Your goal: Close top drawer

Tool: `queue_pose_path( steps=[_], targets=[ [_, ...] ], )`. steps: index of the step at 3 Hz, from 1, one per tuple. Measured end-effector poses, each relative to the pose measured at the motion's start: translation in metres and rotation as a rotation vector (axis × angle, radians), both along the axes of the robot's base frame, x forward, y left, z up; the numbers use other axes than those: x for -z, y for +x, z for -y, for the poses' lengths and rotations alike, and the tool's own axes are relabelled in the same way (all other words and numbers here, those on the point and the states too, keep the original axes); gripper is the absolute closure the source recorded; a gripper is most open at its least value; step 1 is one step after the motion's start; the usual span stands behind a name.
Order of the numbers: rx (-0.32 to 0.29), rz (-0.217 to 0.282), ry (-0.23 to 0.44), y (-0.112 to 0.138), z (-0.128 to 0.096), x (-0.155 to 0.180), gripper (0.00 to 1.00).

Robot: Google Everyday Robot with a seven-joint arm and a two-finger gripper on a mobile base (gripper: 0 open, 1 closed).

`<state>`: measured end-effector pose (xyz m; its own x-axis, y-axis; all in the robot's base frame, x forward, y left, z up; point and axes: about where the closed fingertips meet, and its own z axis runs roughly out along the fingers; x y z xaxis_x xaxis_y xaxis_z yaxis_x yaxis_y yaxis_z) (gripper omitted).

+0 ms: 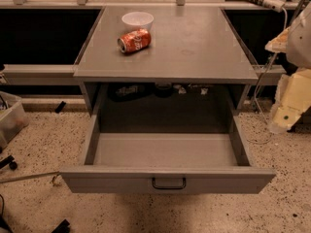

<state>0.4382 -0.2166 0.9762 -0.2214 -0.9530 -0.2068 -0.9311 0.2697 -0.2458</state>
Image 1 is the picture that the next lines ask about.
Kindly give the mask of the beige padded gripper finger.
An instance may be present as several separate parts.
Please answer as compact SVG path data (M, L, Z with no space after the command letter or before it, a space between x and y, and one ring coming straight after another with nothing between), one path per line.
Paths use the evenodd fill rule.
M274 134L285 133L310 107L311 70L298 69L290 76L282 75L270 111L269 131Z

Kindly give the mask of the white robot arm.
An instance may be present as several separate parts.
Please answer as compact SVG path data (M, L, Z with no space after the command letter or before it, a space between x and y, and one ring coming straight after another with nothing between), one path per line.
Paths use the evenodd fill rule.
M268 128L278 134L290 130L311 107L311 4L293 23L265 45L271 52L283 52L297 70L278 82Z

